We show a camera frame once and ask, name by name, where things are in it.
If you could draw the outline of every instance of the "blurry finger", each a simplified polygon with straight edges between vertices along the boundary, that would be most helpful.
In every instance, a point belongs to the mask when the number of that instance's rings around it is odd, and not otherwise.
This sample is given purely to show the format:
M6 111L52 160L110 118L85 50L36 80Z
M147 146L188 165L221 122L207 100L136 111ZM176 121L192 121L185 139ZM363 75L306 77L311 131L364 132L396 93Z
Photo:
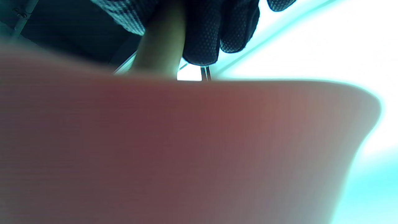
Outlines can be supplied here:
M296 0L268 0L269 8L274 12L280 12L291 6Z
M192 0L186 4L187 32L184 59L194 65L211 65L219 57L221 0Z
M260 11L259 0L233 0L223 5L225 12L221 31L221 49L226 53L239 52L256 30Z

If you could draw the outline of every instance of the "glove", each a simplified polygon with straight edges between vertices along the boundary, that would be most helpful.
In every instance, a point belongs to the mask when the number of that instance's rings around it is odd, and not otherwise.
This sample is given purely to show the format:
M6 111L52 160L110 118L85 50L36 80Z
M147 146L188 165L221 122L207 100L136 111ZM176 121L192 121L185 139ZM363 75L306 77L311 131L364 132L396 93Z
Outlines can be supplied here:
M145 27L164 0L91 0L127 31L144 35ZM267 0L271 10L285 10L296 0ZM185 0L187 29L183 58L193 65L214 64L220 49L239 52L258 23L259 0Z

